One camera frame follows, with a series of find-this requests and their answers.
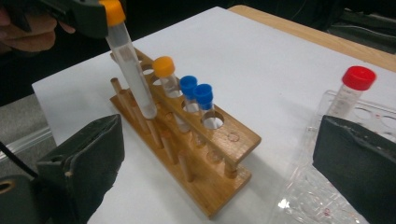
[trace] plastic lid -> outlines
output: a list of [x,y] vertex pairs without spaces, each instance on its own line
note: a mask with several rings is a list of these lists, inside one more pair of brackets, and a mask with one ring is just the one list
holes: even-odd
[[343,82],[349,88],[356,91],[367,91],[374,83],[375,73],[365,67],[352,66],[346,70]]
[[212,108],[213,92],[212,87],[208,84],[198,85],[194,89],[194,96],[202,109],[208,110]]
[[194,89],[198,85],[198,80],[193,76],[185,76],[179,82],[181,92],[183,92],[184,97],[189,100],[194,99]]
[[175,72],[175,66],[171,57],[162,56],[152,63],[152,69],[156,77],[169,77]]
[[119,0],[100,0],[106,9],[107,26],[118,25],[125,21],[125,13]]

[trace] orange cap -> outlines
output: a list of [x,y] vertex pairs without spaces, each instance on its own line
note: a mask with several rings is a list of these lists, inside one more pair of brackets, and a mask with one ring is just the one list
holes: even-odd
[[175,66],[171,57],[162,56],[152,63],[152,69],[156,77],[169,77],[175,72]]
[[119,0],[100,0],[106,9],[107,26],[118,25],[125,21],[125,13]]

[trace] wooden test tube rack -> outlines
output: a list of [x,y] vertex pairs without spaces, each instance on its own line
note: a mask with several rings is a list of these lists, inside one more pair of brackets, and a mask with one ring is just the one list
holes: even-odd
[[[116,78],[111,83],[116,91],[110,101],[128,120],[140,137],[151,148],[180,186],[189,193],[201,210],[212,218],[231,198],[246,185],[251,172],[240,164],[261,141],[248,127],[215,105],[216,117],[223,121],[220,128],[204,127],[198,113],[183,109],[183,96],[168,98],[152,71],[152,60],[136,50],[154,102],[157,117],[145,120],[129,90],[123,90]],[[189,124],[191,130],[178,130],[174,114]],[[192,133],[205,140],[196,146]],[[211,160],[211,153],[221,161]]]

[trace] blue cap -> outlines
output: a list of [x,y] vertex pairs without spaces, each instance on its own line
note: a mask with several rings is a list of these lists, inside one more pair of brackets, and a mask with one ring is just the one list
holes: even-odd
[[208,84],[201,84],[194,89],[194,96],[203,110],[212,108],[213,92]]
[[197,78],[193,76],[185,76],[180,80],[179,85],[181,92],[183,92],[184,97],[188,100],[193,100],[195,98],[194,89],[197,87],[197,83]]

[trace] table surface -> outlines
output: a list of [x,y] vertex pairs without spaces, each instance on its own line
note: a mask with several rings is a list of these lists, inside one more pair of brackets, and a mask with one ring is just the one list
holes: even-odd
[[[377,73],[362,98],[396,103],[394,56],[248,7],[211,8],[134,46],[151,59],[171,56],[177,77],[194,75],[212,85],[215,104],[260,135],[262,143],[242,161],[252,179],[207,220],[124,120],[126,158],[90,223],[276,223],[274,211],[297,165],[305,128],[322,94],[338,90],[348,67],[363,65]],[[386,58],[393,67],[380,64]],[[113,77],[127,88],[105,53],[33,85],[58,145],[89,122],[118,113],[109,102]]]

